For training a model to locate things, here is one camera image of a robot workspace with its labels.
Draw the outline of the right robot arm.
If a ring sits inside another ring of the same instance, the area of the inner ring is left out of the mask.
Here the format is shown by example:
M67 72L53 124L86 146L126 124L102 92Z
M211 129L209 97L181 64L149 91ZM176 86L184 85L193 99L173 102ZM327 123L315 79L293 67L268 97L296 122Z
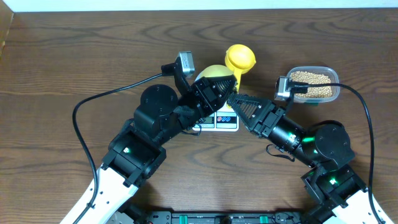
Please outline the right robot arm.
M355 153L341 123L326 120L304 129L272 101L236 93L228 104L250 133L271 142L278 157L309 166L301 180L317 206L300 216L301 223L391 223L349 166Z

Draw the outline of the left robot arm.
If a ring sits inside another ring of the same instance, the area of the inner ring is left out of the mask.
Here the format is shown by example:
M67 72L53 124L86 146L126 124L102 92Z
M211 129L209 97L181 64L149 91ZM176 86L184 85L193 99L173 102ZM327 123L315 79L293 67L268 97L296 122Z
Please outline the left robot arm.
M219 110L234 92L234 75L202 77L178 97L173 88L146 88L132 119L110 142L85 193L62 223L106 223L166 158L163 144Z

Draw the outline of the yellow plastic measuring scoop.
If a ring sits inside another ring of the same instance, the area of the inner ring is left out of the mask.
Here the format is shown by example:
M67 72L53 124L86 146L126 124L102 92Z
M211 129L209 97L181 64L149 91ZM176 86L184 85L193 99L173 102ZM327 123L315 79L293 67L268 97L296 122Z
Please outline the yellow plastic measuring scoop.
M225 65L236 78L236 90L239 91L241 77L256 64L254 52L246 45L234 44L228 48L224 58Z

